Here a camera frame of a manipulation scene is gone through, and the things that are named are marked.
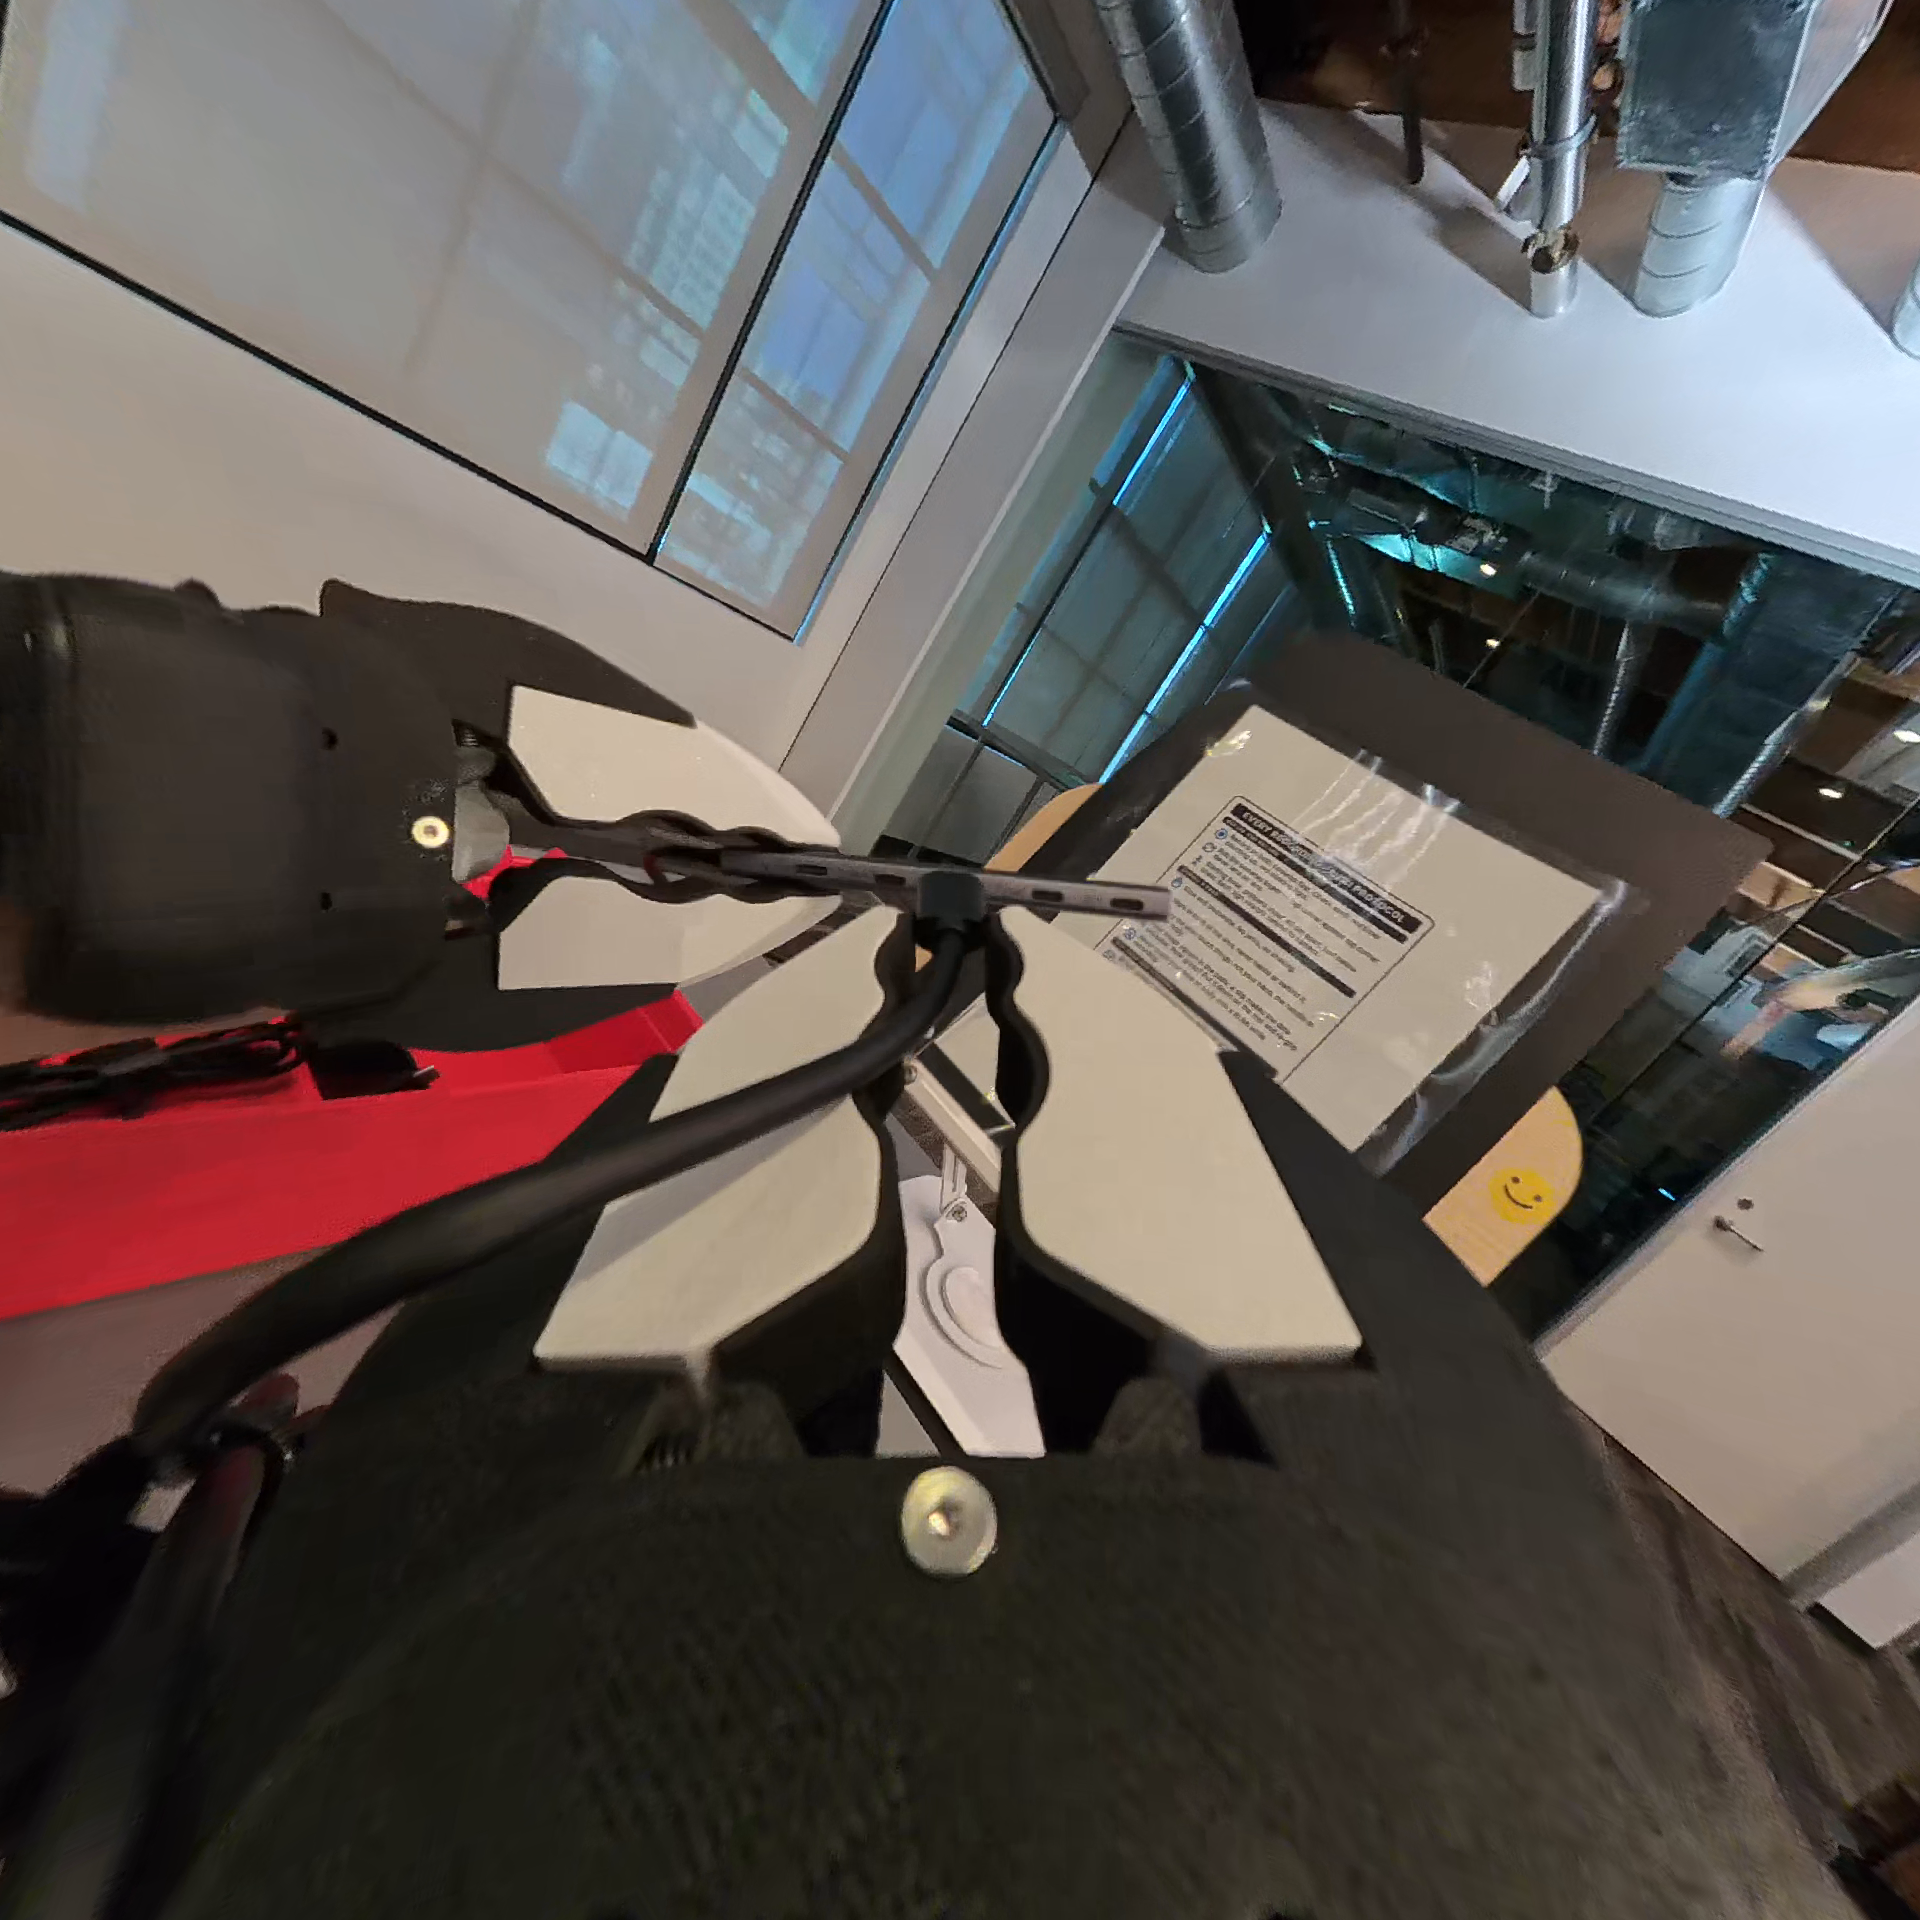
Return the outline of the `light wooden board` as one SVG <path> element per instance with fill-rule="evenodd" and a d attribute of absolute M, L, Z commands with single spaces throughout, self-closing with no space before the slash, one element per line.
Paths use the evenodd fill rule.
<path fill-rule="evenodd" d="M 1465 1257 L 1475 1286 L 1493 1286 L 1524 1245 L 1545 1243 L 1545 1224 L 1508 1224 L 1493 1209 L 1493 1175 L 1497 1171 L 1537 1171 L 1562 1194 L 1556 1212 L 1570 1209 L 1583 1182 L 1583 1132 L 1570 1113 L 1562 1087 L 1545 1087 L 1427 1212 L 1427 1224 Z"/>

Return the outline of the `black board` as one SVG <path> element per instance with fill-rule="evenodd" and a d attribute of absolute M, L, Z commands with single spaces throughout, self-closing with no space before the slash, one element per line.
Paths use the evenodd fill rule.
<path fill-rule="evenodd" d="M 1763 832 L 1591 759 L 1390 645 L 1308 635 L 1246 681 L 1226 681 L 1226 694 L 1197 705 L 1110 785 L 1071 792 L 1073 814 L 1060 814 L 1016 865 L 1051 882 L 1087 875 L 1246 705 L 1308 726 L 1328 744 L 1370 755 L 1390 779 L 1435 785 L 1439 797 L 1465 797 L 1475 825 L 1508 832 L 1524 853 L 1621 882 L 1621 908 L 1562 966 L 1545 1014 L 1508 1034 L 1471 1087 L 1456 1087 L 1452 1113 L 1435 1113 L 1398 1157 L 1360 1151 L 1360 1160 L 1418 1209 L 1497 1151 L 1545 1087 L 1583 1068 L 1583 1056 L 1663 980 L 1680 944 L 1706 930 L 1771 853 Z"/>

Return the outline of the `shiny metal pipe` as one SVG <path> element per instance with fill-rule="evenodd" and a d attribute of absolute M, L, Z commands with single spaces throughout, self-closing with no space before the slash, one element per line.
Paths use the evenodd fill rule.
<path fill-rule="evenodd" d="M 1579 205 L 1596 139 L 1596 0 L 1508 0 L 1508 87 L 1529 98 L 1524 172 L 1504 205 L 1529 213 L 1524 286 L 1553 325 L 1579 295 Z"/>

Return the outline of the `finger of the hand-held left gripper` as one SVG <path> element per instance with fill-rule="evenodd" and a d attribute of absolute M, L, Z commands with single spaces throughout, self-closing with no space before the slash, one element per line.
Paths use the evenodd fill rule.
<path fill-rule="evenodd" d="M 621 891 L 841 891 L 841 838 L 743 744 L 702 716 L 505 689 L 480 755 L 480 873 Z"/>
<path fill-rule="evenodd" d="M 565 857 L 487 873 L 494 980 L 524 999 L 526 991 L 685 991 L 789 944 L 830 908 L 841 895 L 662 903 Z"/>

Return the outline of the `white door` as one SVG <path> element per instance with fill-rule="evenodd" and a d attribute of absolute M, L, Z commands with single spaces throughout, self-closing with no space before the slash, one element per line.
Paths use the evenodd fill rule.
<path fill-rule="evenodd" d="M 1920 1008 L 1700 1182 L 1537 1361 L 1795 1602 L 1920 1625 Z"/>

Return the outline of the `laminated instruction sheet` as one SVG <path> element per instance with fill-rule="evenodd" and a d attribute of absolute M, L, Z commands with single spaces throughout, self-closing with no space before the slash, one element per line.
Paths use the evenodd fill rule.
<path fill-rule="evenodd" d="M 1246 1048 L 1370 1175 L 1398 1171 L 1553 1008 L 1637 891 L 1465 797 L 1226 705 L 1198 759 L 1110 857 L 1166 922 L 1096 956 Z"/>

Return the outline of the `thin black ceiling pipe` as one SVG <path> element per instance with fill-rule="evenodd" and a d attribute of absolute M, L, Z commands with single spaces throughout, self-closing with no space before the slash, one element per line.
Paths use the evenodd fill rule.
<path fill-rule="evenodd" d="M 1385 0 L 1385 75 L 1398 112 L 1405 184 L 1427 184 L 1427 25 L 1413 0 Z"/>

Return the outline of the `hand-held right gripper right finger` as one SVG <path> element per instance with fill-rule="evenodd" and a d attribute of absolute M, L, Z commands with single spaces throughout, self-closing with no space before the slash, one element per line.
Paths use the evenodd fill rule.
<path fill-rule="evenodd" d="M 1022 1255 L 1172 1353 L 1349 1368 L 1360 1329 L 1226 1075 L 1139 970 L 1033 908 L 993 940 Z"/>

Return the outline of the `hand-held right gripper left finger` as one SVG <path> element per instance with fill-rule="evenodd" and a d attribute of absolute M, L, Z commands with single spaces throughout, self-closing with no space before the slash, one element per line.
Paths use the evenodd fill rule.
<path fill-rule="evenodd" d="M 685 1113 L 858 1044 L 917 980 L 895 908 L 863 908 L 736 991 L 670 1059 Z M 906 1329 L 895 1143 L 875 1087 L 601 1209 L 541 1341 L 554 1382 L 766 1388 L 808 1448 L 875 1448 Z"/>

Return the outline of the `red box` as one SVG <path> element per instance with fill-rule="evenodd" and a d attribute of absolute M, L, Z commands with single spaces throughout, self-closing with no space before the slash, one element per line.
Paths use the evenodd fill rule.
<path fill-rule="evenodd" d="M 0 1316 L 316 1255 L 526 1171 L 694 1028 L 677 991 L 494 991 L 494 944 L 466 930 L 402 1003 L 244 1008 L 149 1044 L 35 1014 L 4 922 Z"/>

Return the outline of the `rectangular metal duct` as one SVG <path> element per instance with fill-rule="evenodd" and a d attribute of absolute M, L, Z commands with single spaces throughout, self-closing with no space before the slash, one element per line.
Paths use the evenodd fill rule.
<path fill-rule="evenodd" d="M 1637 308 L 1688 319 L 1743 262 L 1763 190 L 1889 25 L 1889 0 L 1627 0 L 1618 164 L 1654 172 Z"/>

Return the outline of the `round spiral metal duct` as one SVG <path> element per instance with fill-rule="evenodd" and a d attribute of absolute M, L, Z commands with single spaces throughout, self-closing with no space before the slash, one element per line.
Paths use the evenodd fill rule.
<path fill-rule="evenodd" d="M 1166 184 L 1172 249 L 1226 275 L 1279 227 L 1279 178 L 1226 0 L 1096 0 L 1101 41 Z"/>

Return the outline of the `grey usb hub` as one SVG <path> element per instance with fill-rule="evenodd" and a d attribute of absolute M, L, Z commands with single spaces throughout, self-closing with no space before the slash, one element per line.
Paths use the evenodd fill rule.
<path fill-rule="evenodd" d="M 875 895 L 895 908 L 927 903 L 927 882 L 976 882 L 984 908 L 1042 908 L 1042 920 L 1136 920 L 1166 922 L 1166 882 L 1096 882 L 1096 875 L 1027 875 L 976 873 L 948 857 L 863 857 L 830 845 L 786 845 L 766 832 L 694 832 L 685 816 L 640 816 L 621 832 L 560 832 L 541 845 L 565 873 L 617 875 L 648 903 L 786 903 L 786 895 Z"/>

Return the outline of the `large window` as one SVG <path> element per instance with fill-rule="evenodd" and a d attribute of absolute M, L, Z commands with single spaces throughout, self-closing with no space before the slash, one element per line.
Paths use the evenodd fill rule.
<path fill-rule="evenodd" d="M 4 8 L 4 219 L 786 643 L 1051 139 L 998 0 Z"/>

